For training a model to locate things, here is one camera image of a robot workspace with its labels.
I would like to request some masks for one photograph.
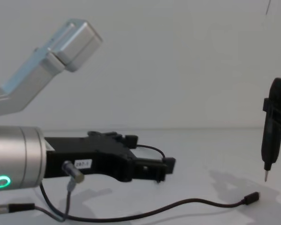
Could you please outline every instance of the black clamp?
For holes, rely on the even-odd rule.
[[[266,120],[261,153],[264,169],[269,171],[272,163],[277,161],[281,144],[281,78],[273,81],[269,97],[264,99],[263,111]]]
[[[117,132],[88,132],[87,137],[46,137],[55,151],[46,152],[45,178],[62,177],[60,169],[70,161],[83,174],[104,174],[121,182],[132,179],[165,181],[166,174],[172,174],[175,159],[160,160],[137,158],[130,149],[137,147],[138,137],[123,136]]]

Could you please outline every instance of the cable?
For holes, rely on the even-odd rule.
[[[65,213],[63,213],[62,218],[59,218],[58,216],[54,215],[53,213],[50,213],[49,211],[47,211],[41,207],[38,207],[38,206],[35,206],[35,210],[41,211],[41,212],[45,213],[46,215],[48,215],[50,218],[62,223],[68,218],[68,213],[69,213],[69,208],[70,208],[70,196],[71,196],[71,193],[68,192],[67,197],[66,197]]]
[[[55,208],[53,206],[53,204],[51,203],[51,201],[48,199],[48,196],[45,192],[43,184],[40,184],[40,189],[41,189],[41,193],[42,193],[47,205],[49,206],[49,208],[55,214],[57,214],[59,216],[64,216],[64,214],[62,212],[60,212],[57,208]],[[244,199],[242,199],[240,202],[237,202],[235,204],[220,204],[220,203],[215,203],[215,202],[211,202],[211,201],[199,199],[199,198],[189,198],[189,199],[184,199],[184,200],[175,202],[173,204],[164,206],[164,207],[162,207],[160,209],[157,209],[157,210],[153,210],[153,211],[138,214],[138,215],[128,216],[128,217],[99,219],[99,218],[74,217],[74,216],[68,215],[67,219],[79,221],[79,222],[89,222],[89,223],[114,223],[114,222],[123,222],[123,221],[130,221],[130,220],[149,217],[149,216],[164,212],[166,210],[169,210],[169,209],[172,209],[172,208],[177,207],[179,205],[183,205],[183,204],[187,204],[187,203],[203,203],[203,204],[212,205],[212,206],[220,207],[220,208],[235,208],[235,207],[243,205],[243,204],[249,205],[249,204],[254,203],[258,200],[259,200],[259,193],[258,192],[254,192],[250,195],[245,196]]]
[[[68,218],[68,213],[69,213],[69,208],[70,208],[70,196],[71,196],[71,192],[68,191],[67,197],[66,197],[65,213],[61,213],[62,214],[61,218],[39,206],[36,206],[34,203],[21,203],[21,204],[12,204],[11,203],[11,204],[6,204],[6,205],[0,205],[0,214],[23,212],[23,211],[29,211],[29,210],[38,210],[38,211],[45,213],[52,219],[62,223]]]
[[[155,147],[148,146],[148,145],[142,145],[142,144],[138,144],[138,145],[136,145],[136,147],[147,148],[147,149],[153,149],[153,150],[159,152],[159,153],[162,155],[162,158],[165,158],[165,154],[163,153],[163,151],[161,151],[160,149],[157,149],[157,148],[155,148]]]

